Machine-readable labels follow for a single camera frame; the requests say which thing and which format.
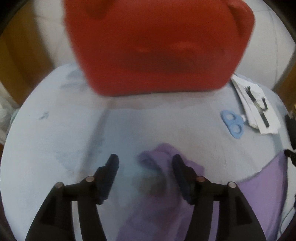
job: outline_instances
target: wooden furniture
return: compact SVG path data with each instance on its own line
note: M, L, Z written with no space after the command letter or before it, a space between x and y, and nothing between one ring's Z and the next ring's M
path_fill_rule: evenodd
M292 110L296 103L296 64L293 66L288 77L275 88L275 92L284 102L288 111Z
M1 4L1 11L9 12L5 13L6 18L0 19L0 34L3 31L0 36L0 81L22 105L37 84L53 70L53 65L39 37L32 2L4 1Z

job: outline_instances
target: wrinkled fabric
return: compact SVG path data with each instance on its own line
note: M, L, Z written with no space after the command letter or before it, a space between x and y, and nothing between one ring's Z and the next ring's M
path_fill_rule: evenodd
M194 206L183 200L175 180L171 162L180 154L184 163L197 175L204 168L186 159L169 144L161 144L154 151L145 151L139 162L163 175L165 188L161 193L146 196L133 215L120 229L117 241L184 241ZM239 183L239 187L256 214L267 241L276 240L287 188L287 159L280 153L254 177ZM217 214L218 205L213 206ZM218 215L213 215L209 241L215 241Z

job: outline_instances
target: purple cloth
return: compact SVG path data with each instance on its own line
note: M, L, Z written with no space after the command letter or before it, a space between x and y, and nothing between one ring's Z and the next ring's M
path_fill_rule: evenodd
M172 157L180 154L184 163L197 175L204 168L186 159L169 144L161 144L154 151L139 156L143 165L159 170L165 178L160 194L147 196L135 208L133 215L120 229L117 241L184 241L194 206L183 200L172 170ZM256 214L267 241L276 240L287 187L287 159L280 153L259 174L241 182L239 187ZM209 241L215 240L219 205L214 203Z

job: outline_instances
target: white paper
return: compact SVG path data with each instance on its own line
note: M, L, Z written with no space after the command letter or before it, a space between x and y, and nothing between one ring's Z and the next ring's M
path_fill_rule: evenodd
M238 95L242 100L250 126L255 127L256 125L261 134L277 134L278 129L281 127L281 124L270 102L267 100L265 94L263 93L263 90L257 84L246 81L242 78L239 78L236 75L232 76L232 80L235 83L235 87L239 89ZM256 106L254 105L253 101L250 99L249 95L245 90L245 88L247 88L248 86L251 87L251 92L253 96L256 98L258 104L262 108L264 108L262 98L265 98L266 100L268 109L264 111L264 115L269 123L268 128L265 126L259 111L257 110Z

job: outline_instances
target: red pillow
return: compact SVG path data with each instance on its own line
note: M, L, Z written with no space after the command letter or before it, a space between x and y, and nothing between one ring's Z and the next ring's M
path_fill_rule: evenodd
M107 96L224 86L254 25L242 0L64 0L91 87Z

